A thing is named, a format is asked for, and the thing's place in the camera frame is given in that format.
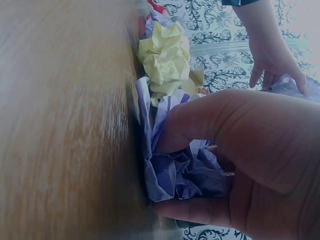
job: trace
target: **wooden board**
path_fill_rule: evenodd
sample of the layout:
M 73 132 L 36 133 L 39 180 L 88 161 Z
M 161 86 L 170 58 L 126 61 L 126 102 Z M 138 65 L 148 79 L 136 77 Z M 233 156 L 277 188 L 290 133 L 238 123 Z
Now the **wooden board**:
M 0 239 L 178 239 L 139 177 L 136 6 L 0 0 Z

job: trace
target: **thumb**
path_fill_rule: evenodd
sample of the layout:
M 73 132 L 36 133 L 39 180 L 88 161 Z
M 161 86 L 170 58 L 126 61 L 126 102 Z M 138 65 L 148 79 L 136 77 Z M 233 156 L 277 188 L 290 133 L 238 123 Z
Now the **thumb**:
M 152 209 L 171 219 L 205 225 L 232 227 L 226 197 L 170 199 L 152 204 Z

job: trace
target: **crumpled yellow paper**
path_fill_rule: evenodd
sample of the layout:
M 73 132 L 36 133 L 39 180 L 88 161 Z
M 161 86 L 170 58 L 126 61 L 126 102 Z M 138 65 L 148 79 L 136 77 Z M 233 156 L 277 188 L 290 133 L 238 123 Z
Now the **crumpled yellow paper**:
M 139 41 L 138 58 L 151 80 L 151 103 L 155 107 L 158 99 L 172 95 L 189 79 L 190 45 L 184 34 L 178 22 L 171 28 L 155 22 L 152 37 Z
M 194 94 L 205 94 L 201 88 L 204 84 L 205 68 L 200 67 L 197 70 L 190 70 L 189 78 L 181 84 L 181 88 L 190 96 Z

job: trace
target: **dark sleeve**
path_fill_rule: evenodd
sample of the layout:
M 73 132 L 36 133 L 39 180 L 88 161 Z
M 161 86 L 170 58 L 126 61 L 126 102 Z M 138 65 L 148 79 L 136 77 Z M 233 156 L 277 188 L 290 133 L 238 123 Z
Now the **dark sleeve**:
M 221 0 L 222 5 L 229 5 L 229 6 L 244 6 L 247 4 L 252 4 L 259 0 Z

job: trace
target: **purple tissue paper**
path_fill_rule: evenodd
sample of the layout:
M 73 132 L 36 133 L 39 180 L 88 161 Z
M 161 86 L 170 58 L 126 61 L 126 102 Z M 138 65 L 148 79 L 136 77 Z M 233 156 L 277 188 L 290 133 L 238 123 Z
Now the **purple tissue paper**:
M 226 176 L 217 158 L 206 149 L 208 141 L 193 140 L 189 147 L 171 154 L 156 153 L 159 137 L 169 111 L 176 105 L 190 100 L 190 96 L 178 89 L 174 95 L 163 97 L 158 105 L 154 126 L 150 121 L 150 93 L 143 77 L 137 81 L 140 124 L 143 131 L 144 178 L 148 198 L 153 202 L 174 197 L 213 197 L 226 193 Z

